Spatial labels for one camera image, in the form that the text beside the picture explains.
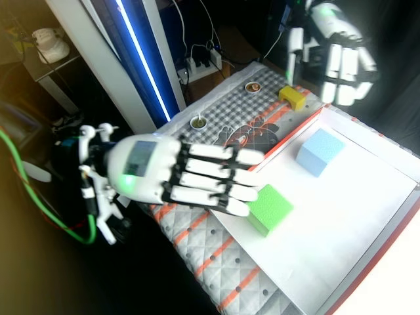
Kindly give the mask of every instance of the robotic hand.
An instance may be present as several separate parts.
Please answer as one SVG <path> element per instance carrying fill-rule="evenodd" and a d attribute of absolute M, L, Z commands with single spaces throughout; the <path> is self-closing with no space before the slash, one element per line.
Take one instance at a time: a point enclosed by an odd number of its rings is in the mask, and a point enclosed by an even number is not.
<path fill-rule="evenodd" d="M 377 79 L 376 63 L 364 47 L 360 32 L 340 8 L 329 1 L 306 0 L 305 14 L 290 30 L 287 80 L 294 85 L 301 62 L 309 62 L 312 47 L 327 46 L 328 58 L 322 84 L 322 102 L 350 106 L 369 93 Z"/>
<path fill-rule="evenodd" d="M 116 238 L 107 220 L 112 216 L 123 219 L 113 202 L 116 193 L 144 203 L 193 205 L 241 217 L 249 214 L 243 201 L 257 199 L 253 186 L 263 182 L 242 166 L 260 163 L 264 159 L 261 152 L 187 144 L 163 135 L 129 136 L 115 144 L 110 142 L 114 128 L 108 123 L 99 127 L 81 127 L 79 168 L 88 210 L 94 209 L 96 225 L 110 244 Z M 89 146 L 97 131 L 102 144 Z M 87 177 L 92 178 L 94 188 Z"/>

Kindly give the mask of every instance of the power outlet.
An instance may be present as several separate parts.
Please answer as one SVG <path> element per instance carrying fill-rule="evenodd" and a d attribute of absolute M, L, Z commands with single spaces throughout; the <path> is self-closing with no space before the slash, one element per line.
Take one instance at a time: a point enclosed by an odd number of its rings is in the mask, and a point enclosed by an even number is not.
<path fill-rule="evenodd" d="M 196 67 L 196 63 L 193 58 L 187 58 L 186 63 L 188 67 L 188 73 L 185 68 L 178 70 L 178 75 L 180 77 L 180 82 L 186 84 L 187 80 L 189 83 L 197 81 L 203 77 L 206 77 L 210 74 L 213 74 L 219 70 L 222 70 L 222 56 L 215 50 L 210 51 L 210 59 L 217 66 L 210 63 L 210 67 L 206 67 L 201 64 L 200 67 Z"/>

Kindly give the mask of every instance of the blue light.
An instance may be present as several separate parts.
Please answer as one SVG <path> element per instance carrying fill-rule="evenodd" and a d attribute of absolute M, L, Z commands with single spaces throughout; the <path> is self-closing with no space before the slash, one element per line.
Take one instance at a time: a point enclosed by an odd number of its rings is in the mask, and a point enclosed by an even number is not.
<path fill-rule="evenodd" d="M 147 64 L 147 61 L 146 61 L 146 59 L 144 57 L 144 54 L 143 54 L 143 51 L 140 47 L 140 44 L 138 43 L 138 40 L 137 40 L 136 34 L 134 32 L 134 29 L 131 26 L 131 22 L 130 22 L 130 19 L 129 19 L 128 15 L 127 15 L 127 12 L 125 11 L 124 5 L 123 5 L 121 0 L 115 0 L 115 1 L 118 4 L 119 11 L 121 12 L 121 15 L 123 16 L 123 19 L 124 19 L 125 26 L 127 27 L 128 31 L 130 33 L 131 39 L 133 40 L 134 46 L 136 47 L 138 56 L 140 57 L 140 60 L 143 63 L 144 69 L 146 70 L 147 76 L 149 77 L 149 80 L 150 80 L 150 83 L 152 84 L 153 90 L 156 93 L 157 100 L 159 101 L 160 106 L 162 107 L 162 110 L 163 110 L 163 113 L 165 114 L 166 120 L 171 121 L 171 118 L 169 117 L 169 114 L 168 114 L 168 111 L 165 107 L 165 104 L 163 103 L 162 96 L 160 95 L 158 86 L 156 85 L 155 79 L 153 78 L 153 75 L 150 71 L 149 65 Z"/>

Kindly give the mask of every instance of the yellow block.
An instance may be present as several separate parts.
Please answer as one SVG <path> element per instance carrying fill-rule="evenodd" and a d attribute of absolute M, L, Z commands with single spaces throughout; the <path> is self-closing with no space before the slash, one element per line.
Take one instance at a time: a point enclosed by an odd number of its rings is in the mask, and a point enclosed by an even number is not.
<path fill-rule="evenodd" d="M 292 110 L 301 110 L 305 105 L 306 97 L 296 91 L 293 87 L 286 86 L 278 93 L 280 101 L 286 100 L 290 103 Z"/>

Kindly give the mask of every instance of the green foam block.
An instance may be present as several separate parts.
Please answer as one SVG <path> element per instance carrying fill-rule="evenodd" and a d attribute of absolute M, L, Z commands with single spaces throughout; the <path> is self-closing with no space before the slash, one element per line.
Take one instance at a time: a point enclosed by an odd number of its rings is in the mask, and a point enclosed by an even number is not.
<path fill-rule="evenodd" d="M 271 185 L 258 192 L 258 200 L 249 202 L 248 221 L 263 235 L 267 236 L 293 210 L 289 203 Z"/>

